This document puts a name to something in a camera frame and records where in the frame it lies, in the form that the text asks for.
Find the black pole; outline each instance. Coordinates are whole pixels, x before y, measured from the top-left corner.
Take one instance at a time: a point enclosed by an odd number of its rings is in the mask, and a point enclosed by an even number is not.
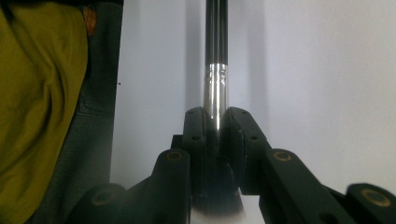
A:
[[[205,66],[227,65],[227,53],[227,0],[207,0]]]

